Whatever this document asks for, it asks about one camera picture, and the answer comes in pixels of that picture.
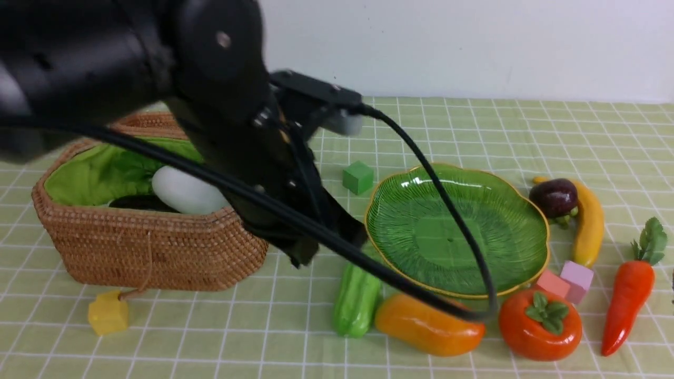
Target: gold rim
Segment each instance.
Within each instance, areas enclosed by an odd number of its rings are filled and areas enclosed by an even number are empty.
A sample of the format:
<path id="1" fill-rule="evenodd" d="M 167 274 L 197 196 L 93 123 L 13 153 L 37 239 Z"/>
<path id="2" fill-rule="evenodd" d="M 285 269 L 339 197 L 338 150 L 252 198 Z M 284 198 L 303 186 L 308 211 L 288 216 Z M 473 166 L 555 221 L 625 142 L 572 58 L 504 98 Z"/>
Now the gold rim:
<path id="1" fill-rule="evenodd" d="M 496 179 L 498 179 L 498 180 L 504 182 L 505 184 L 507 184 L 510 188 L 513 189 L 513 191 L 515 191 L 515 193 L 516 193 L 518 196 L 520 196 L 524 201 L 526 201 L 526 202 L 528 202 L 529 204 L 531 204 L 531 205 L 534 207 L 534 209 L 536 209 L 536 210 L 539 212 L 541 218 L 543 219 L 543 223 L 545 224 L 545 249 L 546 249 L 545 262 L 544 262 L 543 265 L 541 266 L 541 269 L 540 269 L 534 276 L 532 276 L 531 278 L 525 280 L 524 282 L 520 283 L 519 285 L 513 286 L 512 288 L 506 289 L 505 291 L 497 292 L 497 293 L 496 293 L 496 296 L 508 295 L 508 294 L 513 293 L 513 292 L 517 291 L 518 289 L 520 289 L 520 288 L 522 288 L 522 287 L 524 287 L 524 286 L 526 286 L 526 285 L 531 284 L 533 281 L 535 281 L 535 280 L 536 280 L 536 279 L 543 273 L 543 271 L 545 271 L 545 269 L 548 267 L 548 264 L 550 263 L 550 257 L 551 257 L 551 252 L 550 252 L 550 225 L 548 224 L 547 218 L 545 218 L 545 215 L 543 214 L 543 211 L 541 211 L 541 209 L 540 209 L 538 206 L 536 206 L 536 204 L 532 203 L 528 198 L 524 197 L 524 196 L 517 190 L 517 188 L 515 188 L 512 184 L 510 184 L 509 181 L 505 180 L 504 178 L 502 178 L 502 177 L 500 177 L 500 176 L 498 176 L 498 175 L 495 175 L 495 174 L 493 174 L 493 173 L 490 173 L 490 172 L 488 172 L 488 171 L 483 171 L 483 170 L 464 169 L 464 168 L 462 168 L 462 167 L 459 167 L 459 166 L 456 166 L 456 165 L 451 165 L 451 164 L 449 164 L 449 163 L 433 163 L 433 162 L 431 162 L 430 164 L 431 164 L 431 166 L 446 166 L 446 167 L 451 167 L 451 168 L 453 168 L 453 169 L 459 169 L 459 170 L 462 170 L 462 171 L 472 171 L 472 172 L 478 172 L 478 173 L 484 173 L 484 174 L 491 175 L 491 176 L 495 177 Z M 374 240 L 374 239 L 372 238 L 372 236 L 370 235 L 370 230 L 369 230 L 369 228 L 367 227 L 367 215 L 370 213 L 370 208 L 372 207 L 372 205 L 373 205 L 373 203 L 374 203 L 374 198 L 375 198 L 375 195 L 377 194 L 377 191 L 379 190 L 380 185 L 381 185 L 383 182 L 385 182 L 385 181 L 387 181 L 387 180 L 389 180 L 389 179 L 391 179 L 391 178 L 393 178 L 393 177 L 395 177 L 395 176 L 403 175 L 403 174 L 407 174 L 407 173 L 411 173 L 411 172 L 413 172 L 414 170 L 417 170 L 417 169 L 423 169 L 423 165 L 415 166 L 415 167 L 413 167 L 413 168 L 411 168 L 411 169 L 409 169 L 409 170 L 407 170 L 407 171 L 401 171 L 401 172 L 399 172 L 399 173 L 395 173 L 395 174 L 389 175 L 389 176 L 387 176 L 386 178 L 384 178 L 384 180 L 380 180 L 379 183 L 377 183 L 377 185 L 375 185 L 374 189 L 372 190 L 372 194 L 370 195 L 370 202 L 369 202 L 369 204 L 367 205 L 367 208 L 365 209 L 365 218 L 363 219 L 363 223 L 365 224 L 365 232 L 367 233 L 367 238 L 370 240 L 370 242 L 372 243 L 372 246 L 375 248 L 375 250 L 377 250 L 377 253 L 378 253 L 379 256 L 384 260 L 384 262 L 386 263 L 386 265 L 389 266 L 389 268 L 391 268 L 393 271 L 397 272 L 400 276 L 403 276 L 404 278 L 406 278 L 407 280 L 409 280 L 410 282 L 412 282 L 412 283 L 414 283 L 414 284 L 416 284 L 416 285 L 418 285 L 418 286 L 420 286 L 420 287 L 422 287 L 422 288 L 425 288 L 425 289 L 427 289 L 427 290 L 429 290 L 429 291 L 432 291 L 432 292 L 434 292 L 434 293 L 437 293 L 437 294 L 440 294 L 440 295 L 449 296 L 449 297 L 454 297 L 454 298 L 456 298 L 456 299 L 465 299 L 465 300 L 485 300 L 485 299 L 488 299 L 488 298 L 489 298 L 488 295 L 465 295 L 465 294 L 462 294 L 462 293 L 455 293 L 455 292 L 445 291 L 445 290 L 443 290 L 443 289 L 437 289 L 437 288 L 435 288 L 435 287 L 431 287 L 431 286 L 429 286 L 429 285 L 426 285 L 426 284 L 424 284 L 424 283 L 421 283 L 421 282 L 419 282 L 419 281 L 416 281 L 416 280 L 414 280 L 413 278 L 410 278 L 409 276 L 407 276 L 406 274 L 404 274 L 402 271 L 398 270 L 398 269 L 397 269 L 397 268 L 396 268 L 396 267 L 395 267 L 395 266 L 394 266 L 394 265 L 393 265 L 393 264 L 386 258 L 386 255 L 384 255 L 384 253 L 381 252 L 381 250 L 379 249 L 379 246 L 377 246 L 377 243 L 375 242 L 375 240 Z"/>

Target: leaf-shaped plate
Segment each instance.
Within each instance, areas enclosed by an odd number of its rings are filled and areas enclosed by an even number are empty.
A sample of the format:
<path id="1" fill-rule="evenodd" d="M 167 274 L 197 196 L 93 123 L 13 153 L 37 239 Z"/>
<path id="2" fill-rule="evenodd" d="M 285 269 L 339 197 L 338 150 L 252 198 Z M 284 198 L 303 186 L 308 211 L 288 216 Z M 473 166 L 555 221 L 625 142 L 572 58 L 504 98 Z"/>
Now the leaf-shaped plate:
<path id="1" fill-rule="evenodd" d="M 550 260 L 541 210 L 491 173 L 432 167 L 480 246 L 499 295 L 540 276 Z M 365 226 L 382 260 L 416 284 L 450 297 L 487 298 L 472 250 L 423 167 L 377 185 Z"/>

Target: white egg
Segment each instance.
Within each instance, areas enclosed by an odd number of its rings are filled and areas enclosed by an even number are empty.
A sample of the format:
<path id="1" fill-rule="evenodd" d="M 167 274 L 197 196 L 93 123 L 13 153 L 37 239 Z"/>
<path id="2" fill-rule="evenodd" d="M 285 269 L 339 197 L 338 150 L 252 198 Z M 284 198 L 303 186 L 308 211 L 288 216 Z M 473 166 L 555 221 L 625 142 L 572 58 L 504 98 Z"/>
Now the white egg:
<path id="1" fill-rule="evenodd" d="M 229 205 L 217 187 L 170 166 L 152 177 L 152 190 L 166 205 L 183 214 L 210 214 Z"/>

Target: pink block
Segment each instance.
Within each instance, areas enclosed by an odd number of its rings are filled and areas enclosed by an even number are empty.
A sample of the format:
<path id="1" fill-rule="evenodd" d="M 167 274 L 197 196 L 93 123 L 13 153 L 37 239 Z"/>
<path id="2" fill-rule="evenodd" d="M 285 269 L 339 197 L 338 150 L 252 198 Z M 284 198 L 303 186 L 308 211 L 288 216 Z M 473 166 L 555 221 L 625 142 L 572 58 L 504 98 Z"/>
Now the pink block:
<path id="1" fill-rule="evenodd" d="M 573 304 L 580 304 L 590 290 L 594 271 L 575 262 L 567 261 L 561 269 L 560 276 L 571 286 L 566 299 Z"/>
<path id="2" fill-rule="evenodd" d="M 571 290 L 571 285 L 551 271 L 545 270 L 543 271 L 543 274 L 539 276 L 534 288 L 554 293 L 555 295 L 566 299 Z"/>

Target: light green tablecloth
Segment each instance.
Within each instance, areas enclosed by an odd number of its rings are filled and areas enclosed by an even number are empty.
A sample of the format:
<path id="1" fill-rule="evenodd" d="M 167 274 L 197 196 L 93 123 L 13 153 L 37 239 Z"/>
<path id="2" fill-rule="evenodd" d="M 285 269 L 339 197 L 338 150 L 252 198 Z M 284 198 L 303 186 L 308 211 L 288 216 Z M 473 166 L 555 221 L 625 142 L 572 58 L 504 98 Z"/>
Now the light green tablecloth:
<path id="1" fill-rule="evenodd" d="M 674 105 L 370 101 L 401 121 L 433 161 L 488 170 L 523 190 L 534 175 L 573 177 L 601 199 L 606 242 L 579 306 L 586 338 L 571 357 L 557 364 L 513 358 L 494 325 L 475 352 L 452 359 L 430 358 L 376 332 L 338 338 L 330 316 L 344 260 L 329 252 L 295 270 L 272 251 L 257 274 L 221 293 L 149 291 L 130 302 L 128 331 L 98 338 L 87 306 L 105 289 L 67 275 L 30 203 L 46 159 L 0 165 L 0 378 L 674 378 L 671 247 L 630 341 L 612 357 L 597 353 L 627 244 L 651 216 L 669 232 L 674 225 Z M 381 179 L 418 164 L 393 131 L 372 121 L 351 139 L 319 132 L 312 146 L 326 187 L 358 217 L 369 193 L 347 193 L 345 165 L 363 161 Z M 557 270 L 569 258 L 573 231 L 552 229 Z"/>

